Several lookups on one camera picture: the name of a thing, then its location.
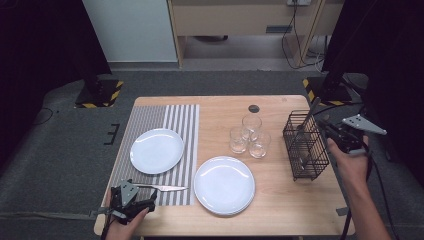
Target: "wire basket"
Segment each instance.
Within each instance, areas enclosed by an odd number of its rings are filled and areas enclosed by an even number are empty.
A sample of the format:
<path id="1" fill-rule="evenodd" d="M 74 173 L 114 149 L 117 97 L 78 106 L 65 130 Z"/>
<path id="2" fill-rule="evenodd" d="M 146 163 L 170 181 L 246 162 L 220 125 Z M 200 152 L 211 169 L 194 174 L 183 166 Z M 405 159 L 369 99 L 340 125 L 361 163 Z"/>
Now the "wire basket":
<path id="1" fill-rule="evenodd" d="M 316 179 L 330 162 L 315 120 L 311 117 L 304 123 L 307 114 L 292 111 L 283 130 L 294 181 Z"/>

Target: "striped placemat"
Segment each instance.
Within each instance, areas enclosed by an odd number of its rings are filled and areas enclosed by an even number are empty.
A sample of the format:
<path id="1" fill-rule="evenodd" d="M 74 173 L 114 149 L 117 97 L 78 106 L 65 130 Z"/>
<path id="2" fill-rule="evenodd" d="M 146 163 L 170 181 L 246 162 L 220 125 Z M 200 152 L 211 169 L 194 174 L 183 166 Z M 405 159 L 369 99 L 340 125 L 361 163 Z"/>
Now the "striped placemat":
<path id="1" fill-rule="evenodd" d="M 138 171 L 130 161 L 131 146 L 143 133 L 166 128 L 178 133 L 184 142 L 181 160 L 172 169 L 161 174 L 145 174 Z M 156 205 L 191 205 L 194 202 L 193 179 L 197 163 L 197 143 L 199 129 L 199 105 L 134 106 L 115 167 L 112 171 L 110 186 L 116 187 L 121 180 L 133 182 L 186 186 L 188 190 L 158 192 Z M 137 200 L 150 198 L 151 189 L 140 189 Z"/>

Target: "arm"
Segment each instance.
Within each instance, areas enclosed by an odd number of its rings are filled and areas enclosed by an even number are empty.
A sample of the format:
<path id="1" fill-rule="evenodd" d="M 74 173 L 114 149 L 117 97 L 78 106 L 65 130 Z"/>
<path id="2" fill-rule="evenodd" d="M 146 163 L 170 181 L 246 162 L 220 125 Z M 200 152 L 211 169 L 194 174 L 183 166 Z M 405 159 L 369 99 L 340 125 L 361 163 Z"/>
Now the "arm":
<path id="1" fill-rule="evenodd" d="M 365 154 L 349 155 L 328 139 L 328 149 L 336 158 L 337 167 L 349 199 L 352 219 L 358 239 L 390 239 L 368 190 L 366 175 L 368 158 Z"/>

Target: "white plate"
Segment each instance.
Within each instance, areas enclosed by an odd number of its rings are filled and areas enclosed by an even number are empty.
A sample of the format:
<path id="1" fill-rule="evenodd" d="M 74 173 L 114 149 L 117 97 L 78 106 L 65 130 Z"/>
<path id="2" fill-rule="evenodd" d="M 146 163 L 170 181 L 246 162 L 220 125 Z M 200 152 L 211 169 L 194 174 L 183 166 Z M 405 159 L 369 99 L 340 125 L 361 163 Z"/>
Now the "white plate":
<path id="1" fill-rule="evenodd" d="M 130 159 L 140 172 L 158 174 L 168 171 L 181 159 L 184 143 L 176 132 L 159 128 L 143 133 L 131 147 Z"/>
<path id="2" fill-rule="evenodd" d="M 194 192 L 200 203 L 219 215 L 243 211 L 255 195 L 255 180 L 240 160 L 220 156 L 200 166 L 194 178 Z"/>

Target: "electrical outlet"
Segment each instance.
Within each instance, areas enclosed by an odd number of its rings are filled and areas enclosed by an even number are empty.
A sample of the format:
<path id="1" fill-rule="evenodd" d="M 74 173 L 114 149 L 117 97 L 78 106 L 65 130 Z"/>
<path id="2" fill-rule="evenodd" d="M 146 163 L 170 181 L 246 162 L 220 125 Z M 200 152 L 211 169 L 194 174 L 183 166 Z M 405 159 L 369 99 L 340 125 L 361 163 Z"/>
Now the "electrical outlet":
<path id="1" fill-rule="evenodd" d="M 287 0 L 287 5 L 289 6 L 309 6 L 311 5 L 311 0 Z"/>

